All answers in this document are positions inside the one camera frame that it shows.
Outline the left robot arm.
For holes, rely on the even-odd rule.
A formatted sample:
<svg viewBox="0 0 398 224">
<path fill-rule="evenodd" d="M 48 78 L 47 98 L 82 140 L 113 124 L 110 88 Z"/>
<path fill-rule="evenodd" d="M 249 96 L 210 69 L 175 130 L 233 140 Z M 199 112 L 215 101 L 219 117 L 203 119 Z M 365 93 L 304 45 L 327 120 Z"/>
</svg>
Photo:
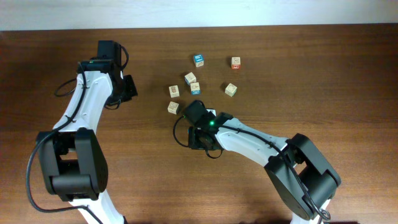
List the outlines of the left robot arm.
<svg viewBox="0 0 398 224">
<path fill-rule="evenodd" d="M 69 105 L 51 131 L 42 131 L 29 157 L 39 162 L 45 188 L 70 203 L 88 223 L 126 223 L 106 190 L 108 165 L 96 137 L 102 110 L 116 110 L 137 96 L 130 75 L 123 75 L 127 50 L 113 40 L 98 42 L 97 55 L 78 63 Z"/>
</svg>

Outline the plain picture wooden block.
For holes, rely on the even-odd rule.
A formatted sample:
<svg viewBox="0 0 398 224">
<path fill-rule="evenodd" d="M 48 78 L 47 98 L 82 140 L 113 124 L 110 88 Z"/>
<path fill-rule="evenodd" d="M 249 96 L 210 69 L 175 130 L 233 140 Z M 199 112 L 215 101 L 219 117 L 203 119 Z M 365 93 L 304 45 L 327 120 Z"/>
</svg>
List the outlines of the plain picture wooden block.
<svg viewBox="0 0 398 224">
<path fill-rule="evenodd" d="M 214 109 L 206 109 L 208 112 L 212 113 L 214 116 L 216 116 L 216 110 Z"/>
</svg>

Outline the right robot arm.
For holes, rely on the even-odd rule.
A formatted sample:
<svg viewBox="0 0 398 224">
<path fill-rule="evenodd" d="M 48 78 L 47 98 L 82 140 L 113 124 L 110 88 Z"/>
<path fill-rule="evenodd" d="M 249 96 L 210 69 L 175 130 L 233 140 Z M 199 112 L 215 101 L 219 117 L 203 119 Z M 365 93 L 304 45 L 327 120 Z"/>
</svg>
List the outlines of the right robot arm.
<svg viewBox="0 0 398 224">
<path fill-rule="evenodd" d="M 292 223 L 325 223 L 326 207 L 341 178 L 305 135 L 282 138 L 246 126 L 228 113 L 216 113 L 200 100 L 183 111 L 190 123 L 187 147 L 236 152 L 261 165 L 282 201 L 292 211 Z"/>
</svg>

